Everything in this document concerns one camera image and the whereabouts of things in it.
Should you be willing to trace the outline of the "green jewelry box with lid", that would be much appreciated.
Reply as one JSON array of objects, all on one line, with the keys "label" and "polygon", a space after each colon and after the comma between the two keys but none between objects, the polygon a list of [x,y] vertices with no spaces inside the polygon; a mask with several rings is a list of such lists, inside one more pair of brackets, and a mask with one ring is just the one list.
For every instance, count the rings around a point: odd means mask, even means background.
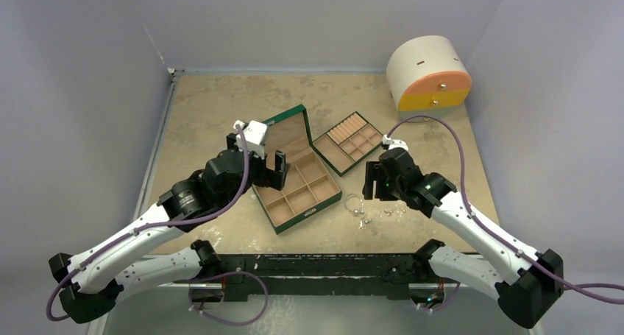
[{"label": "green jewelry box with lid", "polygon": [[276,234],[323,211],[342,198],[325,161],[313,148],[307,110],[297,105],[264,121],[267,165],[274,167],[274,154],[281,151],[289,165],[285,186],[254,186],[260,205]]}]

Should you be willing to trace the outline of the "small silver earrings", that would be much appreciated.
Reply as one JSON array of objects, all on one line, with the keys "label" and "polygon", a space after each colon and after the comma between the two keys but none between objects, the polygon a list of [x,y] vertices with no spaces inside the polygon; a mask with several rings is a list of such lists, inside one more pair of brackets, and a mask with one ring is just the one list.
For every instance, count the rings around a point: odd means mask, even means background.
[{"label": "small silver earrings", "polygon": [[372,219],[367,219],[367,218],[362,218],[359,220],[359,226],[358,228],[363,230],[363,229],[367,229],[372,223]]}]

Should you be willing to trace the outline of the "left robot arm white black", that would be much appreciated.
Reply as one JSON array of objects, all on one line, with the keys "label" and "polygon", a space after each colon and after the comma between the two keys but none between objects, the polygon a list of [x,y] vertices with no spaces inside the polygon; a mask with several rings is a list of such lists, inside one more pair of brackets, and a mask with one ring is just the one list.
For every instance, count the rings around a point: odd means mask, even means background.
[{"label": "left robot arm white black", "polygon": [[227,136],[227,148],[187,179],[175,183],[140,217],[106,241],[80,254],[58,253],[49,259],[57,281],[46,305],[51,321],[87,323],[106,314],[133,293],[172,281],[209,283],[225,271],[208,241],[169,256],[145,261],[156,247],[214,220],[232,208],[251,187],[283,189],[289,165],[286,154],[266,155],[239,135]]}]

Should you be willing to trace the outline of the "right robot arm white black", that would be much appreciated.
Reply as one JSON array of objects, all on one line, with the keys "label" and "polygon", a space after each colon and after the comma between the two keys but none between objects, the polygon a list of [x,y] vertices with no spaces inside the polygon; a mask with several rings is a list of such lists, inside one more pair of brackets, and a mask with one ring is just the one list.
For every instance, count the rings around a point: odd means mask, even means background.
[{"label": "right robot arm white black", "polygon": [[414,253],[422,281],[436,276],[458,281],[495,300],[517,325],[531,329],[563,295],[564,262],[555,251],[539,251],[516,239],[472,207],[439,173],[424,174],[403,148],[366,162],[364,199],[402,201],[444,225],[481,255],[474,258],[431,239]]}]

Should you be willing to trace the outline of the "round drawer cabinet cream orange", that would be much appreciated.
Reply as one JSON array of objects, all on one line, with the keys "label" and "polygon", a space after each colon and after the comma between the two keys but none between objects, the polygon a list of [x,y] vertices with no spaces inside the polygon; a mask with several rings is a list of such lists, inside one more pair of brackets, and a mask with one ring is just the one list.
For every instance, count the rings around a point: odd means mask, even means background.
[{"label": "round drawer cabinet cream orange", "polygon": [[387,62],[386,79],[400,119],[449,111],[462,105],[472,88],[457,51],[441,35],[400,45]]}]

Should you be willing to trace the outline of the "aluminium frame rail left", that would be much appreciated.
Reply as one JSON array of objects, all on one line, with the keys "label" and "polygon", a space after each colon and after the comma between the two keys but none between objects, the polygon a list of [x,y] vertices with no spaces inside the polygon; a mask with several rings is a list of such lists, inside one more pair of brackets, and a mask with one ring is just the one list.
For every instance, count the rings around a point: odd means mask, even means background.
[{"label": "aluminium frame rail left", "polygon": [[149,197],[152,191],[152,185],[155,178],[155,172],[157,170],[161,147],[166,136],[166,129],[168,126],[171,111],[174,107],[175,96],[177,95],[177,88],[179,87],[181,77],[185,75],[185,70],[170,68],[170,75],[171,83],[169,86],[169,92],[166,96],[163,115],[157,128],[155,142],[152,147],[145,174],[143,176],[138,199],[135,205],[135,210],[132,215],[132,221],[135,221],[149,207]]}]

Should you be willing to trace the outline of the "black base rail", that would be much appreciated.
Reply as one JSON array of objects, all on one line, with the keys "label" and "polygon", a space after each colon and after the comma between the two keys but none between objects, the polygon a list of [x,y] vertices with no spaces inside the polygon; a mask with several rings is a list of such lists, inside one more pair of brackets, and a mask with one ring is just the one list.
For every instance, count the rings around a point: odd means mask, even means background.
[{"label": "black base rail", "polygon": [[438,306],[454,282],[412,253],[221,254],[202,262],[195,282],[215,282],[227,302],[250,295],[380,296]]}]

